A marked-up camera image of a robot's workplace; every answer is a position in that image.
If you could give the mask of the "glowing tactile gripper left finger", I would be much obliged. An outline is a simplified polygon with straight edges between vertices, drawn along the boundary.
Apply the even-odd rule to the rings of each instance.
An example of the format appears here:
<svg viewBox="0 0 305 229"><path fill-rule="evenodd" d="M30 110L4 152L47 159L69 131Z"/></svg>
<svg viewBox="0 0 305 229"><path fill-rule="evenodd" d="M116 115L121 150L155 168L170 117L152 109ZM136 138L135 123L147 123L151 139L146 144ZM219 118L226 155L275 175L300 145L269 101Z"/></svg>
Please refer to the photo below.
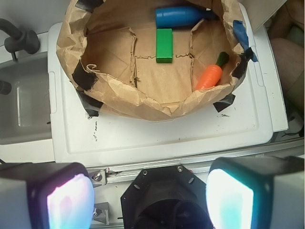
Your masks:
<svg viewBox="0 0 305 229"><path fill-rule="evenodd" d="M2 229L88 229L95 194L80 163L6 163L0 166Z"/></svg>

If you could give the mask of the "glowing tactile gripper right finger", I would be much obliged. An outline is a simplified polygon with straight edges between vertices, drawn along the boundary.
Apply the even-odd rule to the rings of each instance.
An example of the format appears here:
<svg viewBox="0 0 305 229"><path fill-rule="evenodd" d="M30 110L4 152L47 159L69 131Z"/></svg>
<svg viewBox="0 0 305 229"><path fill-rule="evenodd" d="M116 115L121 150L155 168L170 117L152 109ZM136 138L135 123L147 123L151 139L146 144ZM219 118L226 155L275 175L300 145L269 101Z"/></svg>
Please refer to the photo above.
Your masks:
<svg viewBox="0 0 305 229"><path fill-rule="evenodd" d="M219 157L210 166L206 203L216 229L303 229L305 160Z"/></svg>

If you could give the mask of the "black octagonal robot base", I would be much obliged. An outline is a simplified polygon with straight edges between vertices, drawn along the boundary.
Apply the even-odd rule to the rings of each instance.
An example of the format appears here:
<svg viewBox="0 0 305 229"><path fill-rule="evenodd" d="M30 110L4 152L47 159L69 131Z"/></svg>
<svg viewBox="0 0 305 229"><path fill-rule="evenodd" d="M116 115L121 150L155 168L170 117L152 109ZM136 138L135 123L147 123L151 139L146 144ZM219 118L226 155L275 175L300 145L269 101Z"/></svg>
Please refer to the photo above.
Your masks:
<svg viewBox="0 0 305 229"><path fill-rule="evenodd" d="M206 183L182 165L143 169L121 196L126 229L212 229Z"/></svg>

